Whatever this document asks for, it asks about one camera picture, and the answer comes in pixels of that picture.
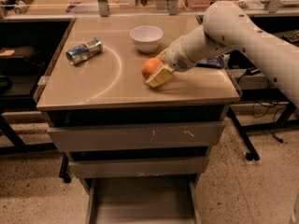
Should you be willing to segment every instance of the white bowl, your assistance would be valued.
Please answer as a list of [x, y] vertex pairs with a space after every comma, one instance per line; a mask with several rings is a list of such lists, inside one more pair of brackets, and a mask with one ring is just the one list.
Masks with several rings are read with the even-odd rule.
[[138, 26], [130, 32], [135, 47], [143, 53], [155, 51], [162, 40], [164, 33], [156, 26]]

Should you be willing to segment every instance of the orange fruit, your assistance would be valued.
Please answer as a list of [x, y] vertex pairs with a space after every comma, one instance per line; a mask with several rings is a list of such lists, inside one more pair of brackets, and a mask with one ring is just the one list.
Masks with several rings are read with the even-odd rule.
[[141, 67], [141, 74], [144, 79], [148, 79], [152, 74], [154, 74], [157, 67], [163, 63], [162, 60], [158, 58], [150, 58], [143, 62]]

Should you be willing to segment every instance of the floor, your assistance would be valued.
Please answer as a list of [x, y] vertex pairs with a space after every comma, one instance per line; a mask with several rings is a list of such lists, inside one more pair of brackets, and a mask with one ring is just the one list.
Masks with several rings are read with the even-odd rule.
[[[242, 124], [272, 121], [275, 111], [254, 118], [236, 109]], [[40, 115], [5, 114], [28, 144], [50, 139]], [[234, 124], [225, 118], [220, 142], [212, 148], [210, 162], [195, 187], [203, 224], [288, 224], [299, 192], [298, 129], [256, 133], [250, 140], [259, 161], [245, 159], [246, 147]], [[0, 147], [9, 141], [0, 137]], [[65, 184], [58, 177], [62, 154], [57, 151], [0, 156], [0, 222], [18, 224], [85, 223], [89, 196], [71, 174]]]

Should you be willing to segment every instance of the drawer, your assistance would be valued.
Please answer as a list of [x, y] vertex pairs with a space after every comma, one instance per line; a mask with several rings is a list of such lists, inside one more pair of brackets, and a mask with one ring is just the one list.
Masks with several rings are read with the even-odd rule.
[[187, 175], [94, 179], [89, 224], [200, 224]]
[[198, 175], [205, 171], [208, 161], [208, 156], [140, 160], [71, 161], [69, 162], [69, 167], [77, 178]]
[[157, 123], [49, 128], [61, 152], [122, 150], [160, 147], [198, 147], [218, 143], [223, 121]]

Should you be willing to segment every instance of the silver can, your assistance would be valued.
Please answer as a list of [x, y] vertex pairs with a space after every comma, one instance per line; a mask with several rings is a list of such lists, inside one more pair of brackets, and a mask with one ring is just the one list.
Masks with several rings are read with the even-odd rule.
[[94, 37], [93, 40], [68, 50], [65, 55], [71, 64], [76, 65], [90, 59], [92, 56], [101, 52], [102, 50], [102, 42]]

